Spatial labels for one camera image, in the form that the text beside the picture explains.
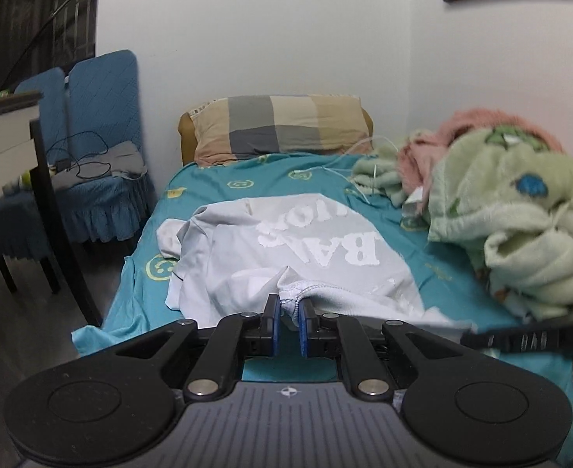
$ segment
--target teal bed sheet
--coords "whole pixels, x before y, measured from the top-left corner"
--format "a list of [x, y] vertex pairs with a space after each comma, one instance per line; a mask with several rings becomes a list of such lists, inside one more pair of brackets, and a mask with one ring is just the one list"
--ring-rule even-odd
[[[137, 249], [126, 261], [120, 287], [101, 329], [86, 326], [72, 334], [81, 356], [101, 350], [181, 318], [165, 305], [174, 261], [158, 252], [156, 230], [166, 218], [189, 219], [204, 204], [245, 197], [274, 197], [322, 193], [350, 206], [375, 225], [387, 243], [406, 260], [426, 308], [438, 306], [456, 320], [473, 321], [480, 329], [517, 321], [475, 279], [463, 250], [429, 243], [426, 231], [401, 228], [401, 213], [379, 195], [362, 195], [346, 179], [321, 167], [348, 175], [357, 156], [320, 156], [307, 153], [270, 154], [232, 165], [182, 168], [170, 181], [148, 220]], [[543, 375], [557, 384], [573, 405], [572, 363], [555, 355], [514, 355], [501, 359]], [[326, 381], [336, 377], [333, 362], [299, 356], [297, 333], [281, 329], [279, 355], [253, 359], [244, 378], [256, 381]], [[559, 461], [573, 462], [573, 428]]]

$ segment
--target pink blanket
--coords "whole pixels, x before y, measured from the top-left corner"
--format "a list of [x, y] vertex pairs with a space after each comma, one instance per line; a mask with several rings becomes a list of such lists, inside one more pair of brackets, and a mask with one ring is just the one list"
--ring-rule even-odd
[[562, 144], [553, 135], [520, 116], [482, 108], [457, 111], [436, 133], [419, 135], [400, 149], [397, 171], [401, 176], [403, 190], [411, 194], [423, 185], [422, 207], [425, 206], [431, 187], [432, 169], [445, 157], [454, 140], [476, 128], [499, 124], [518, 126], [545, 141], [552, 151], [565, 152]]

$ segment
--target floor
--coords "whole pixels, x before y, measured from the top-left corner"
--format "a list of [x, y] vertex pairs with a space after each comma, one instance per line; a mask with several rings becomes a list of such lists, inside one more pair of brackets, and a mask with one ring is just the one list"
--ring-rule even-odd
[[[94, 301], [103, 315], [119, 286], [124, 243], [94, 244], [76, 255]], [[18, 292], [11, 294], [0, 274], [0, 468], [14, 467], [19, 458], [5, 432], [2, 403], [23, 378], [76, 358], [71, 333], [85, 325], [67, 285], [52, 295], [37, 262], [7, 260]]]

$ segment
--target pile of blankets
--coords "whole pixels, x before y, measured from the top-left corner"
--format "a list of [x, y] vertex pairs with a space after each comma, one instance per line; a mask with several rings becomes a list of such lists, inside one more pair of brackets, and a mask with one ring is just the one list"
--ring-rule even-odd
[[512, 314], [532, 321], [573, 310], [573, 158], [535, 124], [458, 112], [438, 132], [360, 159], [352, 181], [396, 207], [422, 188], [428, 239], [465, 248]]

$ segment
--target brown headboard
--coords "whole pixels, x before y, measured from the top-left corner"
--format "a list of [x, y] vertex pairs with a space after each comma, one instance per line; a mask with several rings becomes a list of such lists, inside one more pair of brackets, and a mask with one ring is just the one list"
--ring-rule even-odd
[[[369, 128], [369, 137], [373, 135], [373, 120], [371, 119], [369, 113], [363, 109], [363, 116], [365, 117], [365, 122], [367, 123], [367, 128]], [[195, 148], [198, 145], [195, 139], [195, 127], [194, 122], [189, 116], [189, 113], [185, 112], [180, 121], [178, 122], [178, 133], [180, 134], [180, 150], [182, 151], [182, 163], [186, 165], [191, 163], [195, 157]]]

